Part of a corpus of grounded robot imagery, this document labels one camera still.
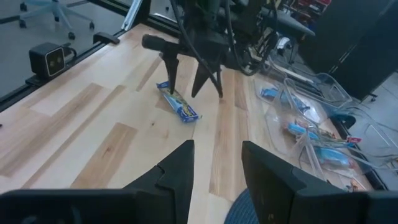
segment blue fabric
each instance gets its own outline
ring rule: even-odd
[[[248,189],[235,200],[224,224],[259,224]]]

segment black cabinet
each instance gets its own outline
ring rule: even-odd
[[[398,38],[396,5],[396,0],[333,0],[316,24],[315,38],[301,44],[301,56],[314,72],[330,73],[362,100],[397,68],[392,64],[398,49],[387,44]]]

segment snack bar wrapper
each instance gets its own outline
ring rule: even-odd
[[[156,85],[175,113],[180,116],[182,122],[189,123],[201,118],[176,90],[174,90],[173,95],[170,94],[169,81],[157,83]]]

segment blue wrapper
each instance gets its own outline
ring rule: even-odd
[[[330,164],[343,169],[354,167],[354,162],[352,162],[348,156],[337,150],[315,147],[315,154],[318,157],[319,163],[322,165]]]
[[[167,102],[169,102],[169,105],[180,116],[182,122],[189,123],[200,119],[200,116],[196,114],[192,107],[188,105],[176,90],[174,90],[173,95],[170,94],[169,81],[157,83],[156,85]]]
[[[277,88],[263,88],[260,91],[260,95],[266,99],[268,99],[269,101],[273,101],[274,98],[278,95],[278,89]],[[307,106],[303,101],[301,101],[299,98],[297,98],[296,96],[292,96],[294,103],[296,104],[297,108],[302,112],[306,112],[307,110],[310,109],[309,106]],[[286,94],[282,94],[282,98],[281,98],[283,103],[287,103],[287,97]]]
[[[295,136],[300,136],[305,133],[305,128],[294,123],[289,123],[287,130]],[[310,136],[311,140],[319,140],[319,137],[313,132],[309,132],[308,135]]]

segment black box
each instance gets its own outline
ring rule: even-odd
[[[63,47],[44,43],[29,50],[30,67],[41,79],[53,79],[65,68]]]

